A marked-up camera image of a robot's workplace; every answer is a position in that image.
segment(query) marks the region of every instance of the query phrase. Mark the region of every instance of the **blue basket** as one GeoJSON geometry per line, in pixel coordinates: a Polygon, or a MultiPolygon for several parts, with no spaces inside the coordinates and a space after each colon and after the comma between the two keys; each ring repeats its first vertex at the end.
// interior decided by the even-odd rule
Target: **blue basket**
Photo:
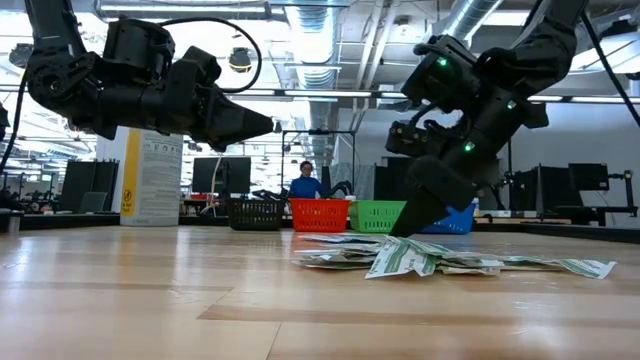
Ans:
{"type": "Polygon", "coordinates": [[[473,212],[475,210],[475,203],[471,203],[471,205],[469,205],[469,207],[463,212],[458,212],[452,208],[448,208],[448,217],[422,229],[420,234],[468,234],[471,232],[473,212]]]}

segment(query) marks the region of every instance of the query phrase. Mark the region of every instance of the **green led light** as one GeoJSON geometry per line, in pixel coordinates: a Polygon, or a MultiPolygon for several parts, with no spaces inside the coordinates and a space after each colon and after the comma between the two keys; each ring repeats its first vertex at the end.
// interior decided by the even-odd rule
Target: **green led light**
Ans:
{"type": "Polygon", "coordinates": [[[468,142],[464,145],[464,151],[465,152],[470,152],[471,150],[473,150],[473,148],[476,147],[476,144],[472,143],[472,142],[468,142]]]}

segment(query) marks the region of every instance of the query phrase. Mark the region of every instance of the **wooden surface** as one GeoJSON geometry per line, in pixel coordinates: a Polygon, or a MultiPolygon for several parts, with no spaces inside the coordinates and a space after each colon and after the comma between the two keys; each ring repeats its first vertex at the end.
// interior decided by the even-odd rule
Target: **wooden surface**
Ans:
{"type": "Polygon", "coordinates": [[[525,234],[458,250],[617,260],[566,273],[297,268],[291,232],[87,228],[0,238],[0,359],[640,359],[640,247],[525,234]]]}

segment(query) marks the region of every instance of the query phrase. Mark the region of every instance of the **plastic basket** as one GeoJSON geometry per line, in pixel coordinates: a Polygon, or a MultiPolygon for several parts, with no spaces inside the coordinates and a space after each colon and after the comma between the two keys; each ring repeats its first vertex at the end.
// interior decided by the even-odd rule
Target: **plastic basket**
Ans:
{"type": "Polygon", "coordinates": [[[230,199],[229,227],[234,230],[280,230],[283,212],[281,201],[230,199]]]}
{"type": "Polygon", "coordinates": [[[291,199],[293,228],[304,232],[343,232],[349,200],[291,199]]]}
{"type": "Polygon", "coordinates": [[[404,201],[354,201],[349,208],[351,227],[362,233],[387,234],[398,220],[404,204],[404,201]]]}
{"type": "Polygon", "coordinates": [[[469,205],[469,207],[463,212],[458,212],[452,208],[448,208],[448,217],[434,223],[433,225],[427,226],[420,231],[420,234],[468,234],[471,232],[473,212],[475,210],[475,203],[471,203],[471,205],[469,205]]]}

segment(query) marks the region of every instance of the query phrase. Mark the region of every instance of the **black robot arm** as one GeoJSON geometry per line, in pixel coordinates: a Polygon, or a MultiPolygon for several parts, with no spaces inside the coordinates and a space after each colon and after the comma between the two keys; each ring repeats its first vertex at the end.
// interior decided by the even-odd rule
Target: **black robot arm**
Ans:
{"type": "Polygon", "coordinates": [[[29,94],[73,126],[108,139],[118,126],[184,134],[218,151],[273,130],[270,118],[224,96],[214,56],[192,46],[173,62],[175,44],[163,24],[109,23],[101,57],[82,44],[70,0],[27,0],[26,9],[34,37],[29,94]]]}
{"type": "Polygon", "coordinates": [[[576,51],[574,30],[588,0],[542,0],[510,49],[494,48],[476,59],[458,40],[434,36],[417,45],[424,59],[402,88],[423,107],[410,121],[394,122],[387,150],[416,158],[409,170],[413,194],[392,235],[409,236],[464,210],[478,180],[521,125],[548,125],[545,106],[527,99],[562,80],[576,51]],[[462,112],[444,128],[433,120],[416,125],[433,109],[462,112]]]}

